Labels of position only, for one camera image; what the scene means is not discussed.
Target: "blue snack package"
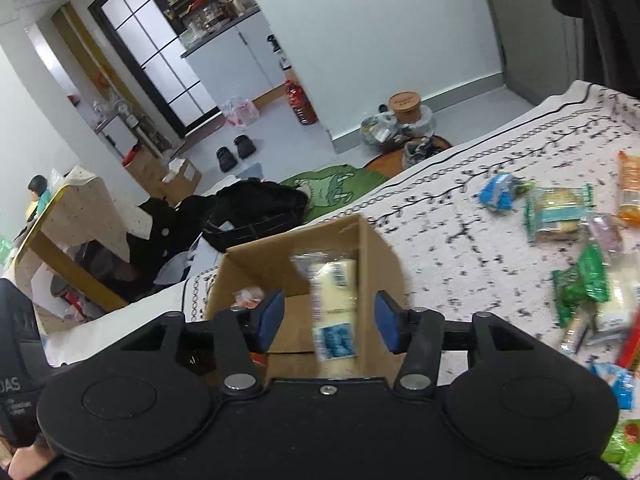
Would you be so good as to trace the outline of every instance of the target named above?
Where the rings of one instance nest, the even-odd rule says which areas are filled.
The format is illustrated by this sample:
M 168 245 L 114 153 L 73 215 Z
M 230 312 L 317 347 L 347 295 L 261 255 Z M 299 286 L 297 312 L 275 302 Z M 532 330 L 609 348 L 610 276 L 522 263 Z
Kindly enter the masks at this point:
M 498 211 L 513 210 L 515 198 L 529 187 L 525 180 L 511 173 L 499 173 L 494 176 L 478 195 L 482 205 Z
M 612 363 L 597 362 L 591 362 L 590 370 L 611 387 L 621 410 L 634 408 L 636 381 L 629 370 Z

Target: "kitchen counter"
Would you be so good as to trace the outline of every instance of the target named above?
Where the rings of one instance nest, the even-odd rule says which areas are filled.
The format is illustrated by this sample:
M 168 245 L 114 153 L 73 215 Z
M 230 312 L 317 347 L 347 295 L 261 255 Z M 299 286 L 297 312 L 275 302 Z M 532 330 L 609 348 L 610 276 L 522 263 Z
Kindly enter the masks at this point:
M 226 25 L 223 25 L 221 28 L 219 28 L 218 30 L 216 30 L 215 32 L 211 32 L 209 34 L 207 34 L 206 36 L 203 36 L 202 38 L 200 38 L 198 41 L 196 41 L 193 46 L 187 50 L 184 54 L 182 54 L 180 57 L 187 57 L 190 56 L 191 54 L 193 54 L 196 50 L 198 50 L 201 46 L 209 43 L 209 41 L 214 40 L 215 38 L 217 38 L 220 34 L 223 34 L 224 32 L 228 31 L 230 28 L 235 27 L 238 23 L 242 23 L 244 22 L 244 20 L 246 20 L 247 18 L 250 18 L 251 16 L 253 16 L 254 14 L 257 14 L 258 12 L 260 12 L 260 7 L 259 6 L 255 6 L 252 9 L 248 10 L 247 12 L 245 12 L 242 16 L 240 16 L 239 18 L 234 19 L 233 21 L 227 23 Z

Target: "door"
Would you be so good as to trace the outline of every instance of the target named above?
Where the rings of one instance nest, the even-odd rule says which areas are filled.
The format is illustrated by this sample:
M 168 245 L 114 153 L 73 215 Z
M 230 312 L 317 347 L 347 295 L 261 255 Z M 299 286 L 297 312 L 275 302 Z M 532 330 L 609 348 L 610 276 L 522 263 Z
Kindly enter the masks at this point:
M 580 20 L 552 0 L 489 0 L 502 51 L 505 82 L 533 104 L 563 94 L 579 78 Z

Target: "black bag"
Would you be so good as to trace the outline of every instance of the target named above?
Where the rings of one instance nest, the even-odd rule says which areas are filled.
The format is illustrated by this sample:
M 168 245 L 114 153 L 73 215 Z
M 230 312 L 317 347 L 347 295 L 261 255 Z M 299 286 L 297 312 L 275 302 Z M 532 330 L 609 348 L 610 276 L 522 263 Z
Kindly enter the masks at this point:
M 221 253 L 302 225 L 309 202 L 297 189 L 255 178 L 225 187 L 216 199 L 202 237 Z M 233 229 L 222 230 L 226 222 Z

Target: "table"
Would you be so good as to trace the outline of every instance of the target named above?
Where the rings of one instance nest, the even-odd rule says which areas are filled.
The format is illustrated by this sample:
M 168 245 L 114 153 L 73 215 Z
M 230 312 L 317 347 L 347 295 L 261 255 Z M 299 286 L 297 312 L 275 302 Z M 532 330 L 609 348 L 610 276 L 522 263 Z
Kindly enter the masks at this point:
M 129 261 L 127 233 L 148 238 L 152 219 L 126 195 L 111 196 L 102 179 L 75 168 L 23 240 L 5 276 L 32 298 L 31 279 L 44 263 L 105 311 L 127 306 L 62 248 L 91 240 Z
M 415 137 L 411 140 L 422 140 L 421 137 Z M 433 136 L 433 140 L 436 143 L 436 146 L 443 150 L 448 150 L 452 148 L 452 144 L 443 139 L 440 136 Z M 402 156 L 404 155 L 404 146 L 399 150 L 395 150 L 391 153 L 385 153 L 385 155 L 380 155 L 374 158 L 369 164 L 366 165 L 368 170 L 375 170 L 379 173 L 382 173 L 384 176 L 388 176 L 389 178 L 393 178 L 398 176 L 400 173 L 404 171 L 402 167 Z

